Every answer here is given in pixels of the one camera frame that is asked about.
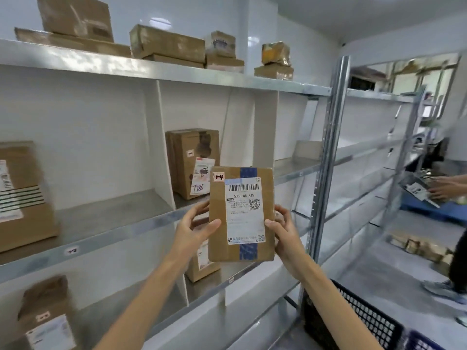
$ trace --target sneaker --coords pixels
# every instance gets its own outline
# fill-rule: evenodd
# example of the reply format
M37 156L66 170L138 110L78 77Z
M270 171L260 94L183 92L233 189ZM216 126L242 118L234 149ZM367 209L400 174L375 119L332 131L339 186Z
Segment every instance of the sneaker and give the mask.
M452 288L452 282L449 280L445 282L424 281L422 286L431 294L453 300L461 305L467 304L465 295L455 292Z
M457 323L467 328L467 312L465 312L465 314L461 315L460 317L456 317L456 321Z

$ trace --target shelving unit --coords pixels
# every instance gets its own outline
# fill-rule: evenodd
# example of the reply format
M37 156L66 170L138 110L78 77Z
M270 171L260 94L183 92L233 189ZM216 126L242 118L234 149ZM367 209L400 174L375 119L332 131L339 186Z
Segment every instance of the shelving unit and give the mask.
M408 142L418 135L412 118L421 102L347 89L348 58L341 60L332 86L323 87L9 40L0 40L0 49L6 114L0 140L36 142L62 230L58 238L1 253L0 284L61 270L122 242L150 236L157 246L139 280L122 282L96 300L79 300L86 349L164 256L175 223L191 205L208 199L185 201L172 193L166 131L210 125L221 135L222 165L273 167L276 201L293 208L300 235L307 236L307 248L320 264L386 209L399 158L406 161ZM309 141L297 142L308 100L318 101L313 126ZM181 277L150 336L253 275L259 265L225 263L194 284ZM295 285L284 279L267 300ZM27 281L17 292L26 286Z

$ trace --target qr code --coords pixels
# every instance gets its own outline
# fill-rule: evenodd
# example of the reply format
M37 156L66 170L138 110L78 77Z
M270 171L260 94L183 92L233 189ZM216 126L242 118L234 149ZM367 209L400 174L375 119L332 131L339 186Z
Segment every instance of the qr code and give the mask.
M250 210L260 210L260 207L259 199L250 199Z

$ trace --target barcode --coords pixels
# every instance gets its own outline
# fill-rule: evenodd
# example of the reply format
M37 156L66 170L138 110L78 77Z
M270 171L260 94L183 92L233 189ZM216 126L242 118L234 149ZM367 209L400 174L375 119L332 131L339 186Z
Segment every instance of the barcode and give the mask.
M7 173L0 174L0 177L3 182L3 186L5 187L5 190L13 189L13 185L11 184L10 177Z
M260 185L258 183L229 185L229 191L258 190L259 188L260 188Z

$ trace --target left hand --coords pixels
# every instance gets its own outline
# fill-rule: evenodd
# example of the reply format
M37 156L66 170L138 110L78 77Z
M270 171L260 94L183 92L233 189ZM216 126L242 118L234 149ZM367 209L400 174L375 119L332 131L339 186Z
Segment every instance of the left hand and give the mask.
M452 199L465 194L465 187L453 181L443 181L443 185L428 190L431 198L434 199Z
M188 210L182 220L177 224L174 242L169 255L177 261L182 261L183 265L186 265L190 261L191 257L193 257L201 247L202 242L206 241L220 226L220 220L216 219L208 223L201 231L193 231L195 227L207 223L209 217L201 218L196 221L193 221L193 219L208 211L209 201L200 202Z

